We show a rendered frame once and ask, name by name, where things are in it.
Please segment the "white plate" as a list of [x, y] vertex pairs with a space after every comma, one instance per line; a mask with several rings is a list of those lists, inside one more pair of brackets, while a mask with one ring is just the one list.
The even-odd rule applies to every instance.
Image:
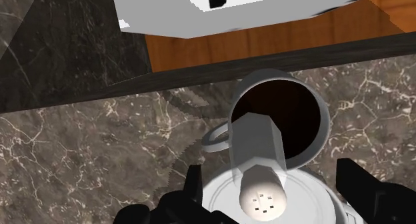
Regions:
[[238, 188], [229, 166], [220, 170], [204, 187], [202, 206], [219, 210], [239, 224], [364, 224], [363, 218], [314, 175], [300, 169], [287, 172], [287, 208], [272, 221], [257, 221], [239, 205]]

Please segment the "grey robot stand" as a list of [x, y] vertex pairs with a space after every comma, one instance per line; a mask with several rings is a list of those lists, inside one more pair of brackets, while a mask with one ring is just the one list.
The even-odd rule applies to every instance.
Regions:
[[120, 30], [194, 38], [309, 19], [358, 0], [114, 0]]

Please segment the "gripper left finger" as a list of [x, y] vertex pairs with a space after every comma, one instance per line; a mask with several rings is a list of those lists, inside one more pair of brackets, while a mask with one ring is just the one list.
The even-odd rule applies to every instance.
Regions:
[[182, 190], [164, 194], [154, 209], [144, 204], [120, 209], [113, 224], [238, 224], [221, 211], [202, 206], [203, 186], [200, 165], [190, 165]]

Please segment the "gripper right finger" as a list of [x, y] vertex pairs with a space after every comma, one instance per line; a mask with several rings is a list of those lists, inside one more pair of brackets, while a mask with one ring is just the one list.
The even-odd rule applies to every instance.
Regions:
[[416, 224], [416, 191], [380, 181], [350, 158], [337, 160], [335, 186], [367, 224]]

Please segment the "white mug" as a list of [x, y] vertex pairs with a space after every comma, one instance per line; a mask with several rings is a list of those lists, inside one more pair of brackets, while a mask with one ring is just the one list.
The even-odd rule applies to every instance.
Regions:
[[212, 153], [228, 149], [231, 124], [246, 113], [268, 115], [273, 120], [281, 132], [287, 169], [308, 164], [329, 137], [329, 110], [322, 97], [283, 71], [262, 69], [237, 85], [226, 122], [203, 136], [203, 150]]

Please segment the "white salt shaker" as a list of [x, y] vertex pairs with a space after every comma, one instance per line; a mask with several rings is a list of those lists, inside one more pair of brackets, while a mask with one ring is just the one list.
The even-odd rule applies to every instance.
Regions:
[[231, 124], [230, 158], [242, 211], [273, 221], [287, 207], [287, 167], [280, 130], [268, 115], [246, 113]]

